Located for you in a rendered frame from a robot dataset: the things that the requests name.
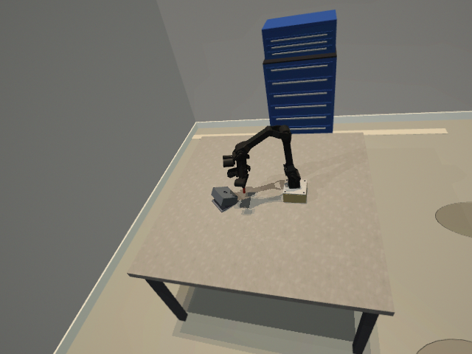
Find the grey sloped panel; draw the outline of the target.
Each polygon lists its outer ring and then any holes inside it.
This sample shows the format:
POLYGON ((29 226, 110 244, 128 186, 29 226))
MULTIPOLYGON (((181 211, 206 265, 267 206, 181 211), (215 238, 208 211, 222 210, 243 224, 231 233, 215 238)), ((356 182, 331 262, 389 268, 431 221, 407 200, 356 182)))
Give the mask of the grey sloped panel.
POLYGON ((213 204, 221 212, 235 205, 238 198, 228 187, 213 187, 211 196, 213 204))

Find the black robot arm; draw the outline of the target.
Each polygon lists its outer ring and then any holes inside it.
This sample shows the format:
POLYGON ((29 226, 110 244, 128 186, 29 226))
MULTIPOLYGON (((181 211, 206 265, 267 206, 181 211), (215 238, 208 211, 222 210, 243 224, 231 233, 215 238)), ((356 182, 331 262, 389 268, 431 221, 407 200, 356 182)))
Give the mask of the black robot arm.
MULTIPOLYGON (((237 162, 237 167, 245 167, 247 165, 246 160, 250 159, 249 154, 247 153, 255 145, 259 144, 269 136, 282 140, 286 160, 286 163, 283 166, 285 175, 288 177, 289 189, 300 188, 301 177, 293 163, 291 152, 291 131, 287 125, 266 126, 252 138, 236 144, 232 155, 223 156, 223 167, 234 167, 235 161, 237 162)), ((238 177, 236 167, 229 169, 227 176, 229 178, 233 178, 234 176, 238 177)))

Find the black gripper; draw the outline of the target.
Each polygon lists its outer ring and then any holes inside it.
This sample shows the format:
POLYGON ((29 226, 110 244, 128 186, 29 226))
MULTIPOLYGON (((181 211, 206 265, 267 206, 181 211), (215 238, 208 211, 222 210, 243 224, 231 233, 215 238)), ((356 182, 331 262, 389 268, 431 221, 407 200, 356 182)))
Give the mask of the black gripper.
POLYGON ((242 187, 245 188, 246 182, 248 180, 249 174, 248 170, 250 172, 251 167, 249 165, 246 165, 245 167, 237 167, 237 173, 239 178, 235 179, 235 187, 242 187))

